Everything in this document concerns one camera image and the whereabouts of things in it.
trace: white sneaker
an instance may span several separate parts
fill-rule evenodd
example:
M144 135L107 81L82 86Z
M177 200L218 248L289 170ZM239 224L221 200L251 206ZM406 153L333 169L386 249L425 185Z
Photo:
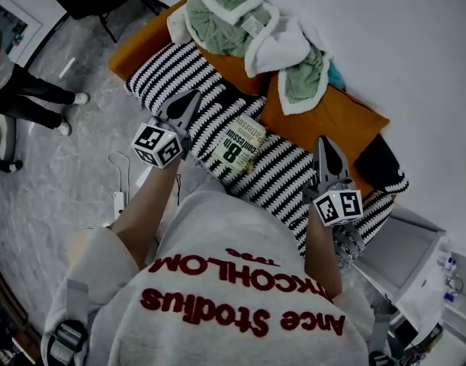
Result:
M80 92L75 94L75 100L73 101L73 104L87 104L89 99L90 97L86 93Z
M65 122L64 120L62 120L62 123L59 124L58 126L58 130L63 136L68 136L70 135L70 132L72 131L72 127L70 126L68 122Z

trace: sleeve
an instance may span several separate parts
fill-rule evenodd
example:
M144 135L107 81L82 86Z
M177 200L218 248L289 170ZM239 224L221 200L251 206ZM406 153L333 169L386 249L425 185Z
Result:
M333 299L333 303L342 310L349 321L362 335L365 342L369 342L375 316L363 291L356 287L349 287L346 291Z
M85 308L87 314L92 315L109 303L139 272L133 257L113 232L106 228L92 231L85 251L56 291L45 330L53 329L55 320L69 317L66 305L69 283L88 289Z

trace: sofa armrest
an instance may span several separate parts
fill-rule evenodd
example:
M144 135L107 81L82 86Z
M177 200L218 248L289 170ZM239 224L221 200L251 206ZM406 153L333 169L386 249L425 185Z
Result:
M181 0L135 33L109 60L109 69L124 81L154 54L172 42L166 25L166 18L179 9L186 0Z

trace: green and white fleece blanket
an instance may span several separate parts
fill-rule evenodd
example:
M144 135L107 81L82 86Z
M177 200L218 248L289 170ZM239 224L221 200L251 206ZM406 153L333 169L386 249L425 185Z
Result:
M284 114L312 110L326 92L329 54L306 39L296 18L265 0L187 0L179 15L199 46L244 58L248 77L278 70ZM174 39L177 29L169 30Z

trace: clothing tag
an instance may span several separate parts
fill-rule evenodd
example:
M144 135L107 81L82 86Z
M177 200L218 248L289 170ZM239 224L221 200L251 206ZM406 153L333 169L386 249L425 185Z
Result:
M249 18L241 24L241 27L252 37L258 36L265 28L262 22L253 15L250 15Z

